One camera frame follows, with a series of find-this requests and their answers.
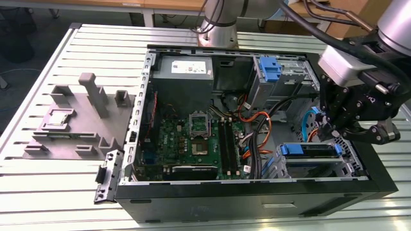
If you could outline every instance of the case hinge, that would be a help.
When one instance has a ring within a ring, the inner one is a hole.
[[[94,205],[116,203],[114,195],[120,179],[124,151],[113,150],[106,153],[104,164],[98,166],[96,182],[98,183]]]

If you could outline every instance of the ram slot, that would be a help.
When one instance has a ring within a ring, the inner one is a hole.
[[[225,123],[225,145],[229,158],[229,171],[232,174],[238,170],[236,146],[233,141],[232,123]]]
[[[226,174],[229,171],[229,157],[228,157],[228,149],[225,142],[225,122],[218,122],[218,141],[220,141],[220,155],[221,155],[221,169],[222,174]]]

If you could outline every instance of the blue cable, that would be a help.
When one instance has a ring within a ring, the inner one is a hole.
[[[303,116],[303,123],[301,123],[301,135],[303,135],[303,141],[307,142],[308,140],[308,134],[307,134],[307,127],[305,127],[305,124],[307,124],[307,120],[308,120],[308,116],[309,114],[313,113],[316,114],[316,112],[313,110],[309,110],[305,112],[304,116]]]

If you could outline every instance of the aluminum slotted table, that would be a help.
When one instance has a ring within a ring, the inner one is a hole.
[[[411,124],[407,109],[393,122],[399,142],[375,146],[399,192],[361,202],[328,217],[230,220],[200,223],[136,224],[118,204],[93,205],[94,175],[101,161],[25,160],[24,147],[48,111],[54,84],[84,93],[77,78],[97,76],[106,93],[134,94],[146,44],[194,46],[185,29],[81,25],[70,28],[0,138],[0,229],[1,230],[265,230],[345,231],[399,230],[411,227]],[[313,37],[238,32],[241,49],[321,53],[325,45]]]

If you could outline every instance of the motherboard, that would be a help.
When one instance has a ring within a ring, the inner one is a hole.
[[[230,127],[228,134],[221,133],[226,132],[222,125]],[[238,141],[241,135],[240,122],[212,120],[200,116],[190,117],[190,120],[162,119],[156,151],[144,151],[145,165],[141,172],[145,180],[166,180],[164,173],[173,167],[196,168],[192,170],[208,167],[205,172],[214,169],[217,180],[244,179],[244,173],[238,169],[238,150],[234,147],[234,141]]]

